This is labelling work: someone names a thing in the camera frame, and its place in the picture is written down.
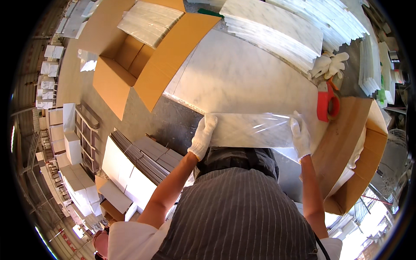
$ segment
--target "striped apron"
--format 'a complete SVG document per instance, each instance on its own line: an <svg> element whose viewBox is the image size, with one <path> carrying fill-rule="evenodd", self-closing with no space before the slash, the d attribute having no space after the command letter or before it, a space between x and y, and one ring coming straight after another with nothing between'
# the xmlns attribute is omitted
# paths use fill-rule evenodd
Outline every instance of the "striped apron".
<svg viewBox="0 0 416 260"><path fill-rule="evenodd" d="M249 158L253 151L257 165ZM314 232L280 189L274 158L267 160L270 156L262 149L245 152L250 169L202 170L194 185L184 188L168 234L152 259L317 259ZM209 169L212 162L230 161L213 156L212 150L207 154L215 158L202 160ZM268 174L256 169L262 167Z"/></svg>

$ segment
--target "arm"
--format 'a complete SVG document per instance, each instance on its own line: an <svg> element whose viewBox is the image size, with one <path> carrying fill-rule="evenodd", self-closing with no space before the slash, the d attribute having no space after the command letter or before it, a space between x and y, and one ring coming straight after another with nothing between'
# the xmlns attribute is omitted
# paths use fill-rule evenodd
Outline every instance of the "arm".
<svg viewBox="0 0 416 260"><path fill-rule="evenodd" d="M166 214L178 199L197 162L195 154L188 152L178 166L157 186L137 222L159 229L165 223Z"/></svg>
<svg viewBox="0 0 416 260"><path fill-rule="evenodd" d="M328 232L325 226L324 200L322 199L321 190L318 186L311 156L304 156L300 164L302 165L303 179L303 215L319 239L327 238Z"/></svg>
<svg viewBox="0 0 416 260"><path fill-rule="evenodd" d="M313 167L310 146L310 136L305 121L302 125L292 118L290 128L293 133L293 145L302 166L303 182L303 216L312 227L319 239L327 238L328 232L325 226L324 200L319 189L315 168Z"/></svg>
<svg viewBox="0 0 416 260"><path fill-rule="evenodd" d="M190 173L207 152L212 132L217 126L217 118L203 117L192 138L192 146L178 166L157 186L137 222L151 225L157 229L165 223L166 214L178 199Z"/></svg>

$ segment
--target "red tape dispenser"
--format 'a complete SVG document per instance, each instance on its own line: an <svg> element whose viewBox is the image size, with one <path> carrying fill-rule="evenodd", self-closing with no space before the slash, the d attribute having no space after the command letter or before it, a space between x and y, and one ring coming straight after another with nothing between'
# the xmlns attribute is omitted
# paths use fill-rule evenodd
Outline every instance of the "red tape dispenser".
<svg viewBox="0 0 416 260"><path fill-rule="evenodd" d="M318 119L324 122L336 119L339 113L339 97L326 81L318 85L318 106L316 112Z"/></svg>

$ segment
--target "concrete floor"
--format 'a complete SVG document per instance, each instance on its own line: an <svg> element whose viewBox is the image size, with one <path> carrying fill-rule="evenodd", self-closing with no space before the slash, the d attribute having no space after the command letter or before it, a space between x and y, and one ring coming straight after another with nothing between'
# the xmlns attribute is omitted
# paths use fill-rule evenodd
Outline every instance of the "concrete floor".
<svg viewBox="0 0 416 260"><path fill-rule="evenodd" d="M198 8L216 11L209 5L186 3L187 11L196 12ZM185 155L191 145L196 127L202 115L186 108L168 98L161 97L154 110L149 112L138 94L132 88L129 93L123 121L111 111L92 86L94 72L80 72L80 59L77 57L77 40L64 41L67 47L62 61L57 106L63 103L87 104L97 115L100 123L99 136L96 140L97 162L102 164L105 144L108 135L117 128L130 141L135 141L145 134L152 135L157 141L176 152ZM344 81L340 94L342 96L362 97L358 86L359 48L352 42L351 46L343 45L340 52L350 55L344 71ZM279 184L282 190L294 201L302 202L302 182L299 179L300 165L282 155L275 153L279 166Z"/></svg>

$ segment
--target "white shirt sleeve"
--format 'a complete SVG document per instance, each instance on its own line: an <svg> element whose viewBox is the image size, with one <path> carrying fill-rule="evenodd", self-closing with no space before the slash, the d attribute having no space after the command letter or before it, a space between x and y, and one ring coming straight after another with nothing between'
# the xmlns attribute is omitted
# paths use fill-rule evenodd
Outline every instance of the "white shirt sleeve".
<svg viewBox="0 0 416 260"><path fill-rule="evenodd" d="M150 260L166 237L171 220L159 229L138 222L111 225L108 241L109 260Z"/></svg>
<svg viewBox="0 0 416 260"><path fill-rule="evenodd" d="M331 260L339 260L339 256L341 255L342 249L342 241L338 238L323 238L320 239L322 245L324 246L325 250L327 251ZM318 260L326 260L324 253L318 247Z"/></svg>

